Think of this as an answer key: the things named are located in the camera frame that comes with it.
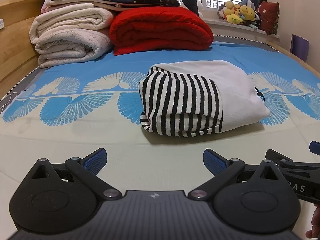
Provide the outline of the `person's hand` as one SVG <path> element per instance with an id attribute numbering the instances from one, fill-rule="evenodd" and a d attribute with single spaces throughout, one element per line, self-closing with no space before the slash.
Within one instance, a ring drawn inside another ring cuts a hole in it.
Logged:
<path id="1" fill-rule="evenodd" d="M 312 228 L 311 230 L 307 231 L 305 233 L 306 238 L 312 239 L 316 238 L 319 239 L 319 233 L 320 233 L 320 207 L 319 205 L 315 205 L 316 209 L 313 213 L 313 217 L 311 220 Z"/>

